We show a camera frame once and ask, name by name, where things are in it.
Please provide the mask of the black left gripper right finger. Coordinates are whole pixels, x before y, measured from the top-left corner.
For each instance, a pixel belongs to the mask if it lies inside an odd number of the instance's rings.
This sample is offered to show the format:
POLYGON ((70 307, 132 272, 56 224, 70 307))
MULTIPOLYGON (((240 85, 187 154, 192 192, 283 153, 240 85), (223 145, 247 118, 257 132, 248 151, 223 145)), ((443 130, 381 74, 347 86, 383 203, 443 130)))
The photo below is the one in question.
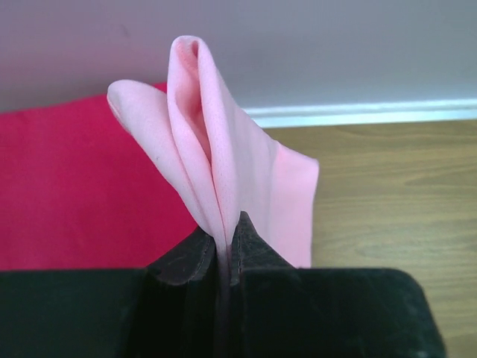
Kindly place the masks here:
POLYGON ((394 268, 294 268, 241 213, 231 357, 444 357, 421 285, 394 268))

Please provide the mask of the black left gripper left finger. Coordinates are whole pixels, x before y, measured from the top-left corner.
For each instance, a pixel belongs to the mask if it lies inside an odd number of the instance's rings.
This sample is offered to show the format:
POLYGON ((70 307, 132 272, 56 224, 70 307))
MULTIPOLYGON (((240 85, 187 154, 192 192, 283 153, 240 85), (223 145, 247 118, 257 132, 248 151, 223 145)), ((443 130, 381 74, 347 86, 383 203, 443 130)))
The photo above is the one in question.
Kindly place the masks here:
POLYGON ((195 230, 144 268, 4 271, 3 357, 211 357, 211 236, 195 230))

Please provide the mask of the light pink t-shirt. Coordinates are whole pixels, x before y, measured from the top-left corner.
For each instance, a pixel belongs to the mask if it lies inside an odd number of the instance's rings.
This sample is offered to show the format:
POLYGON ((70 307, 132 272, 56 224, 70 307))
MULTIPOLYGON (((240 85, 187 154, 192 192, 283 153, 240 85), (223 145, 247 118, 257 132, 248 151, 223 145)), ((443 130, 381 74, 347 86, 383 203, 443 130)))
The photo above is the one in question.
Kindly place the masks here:
POLYGON ((239 216, 247 213, 285 260, 311 265, 318 162, 272 139, 237 105, 201 38, 172 43, 166 91, 120 80, 108 87, 107 101, 215 239, 223 263, 239 216))

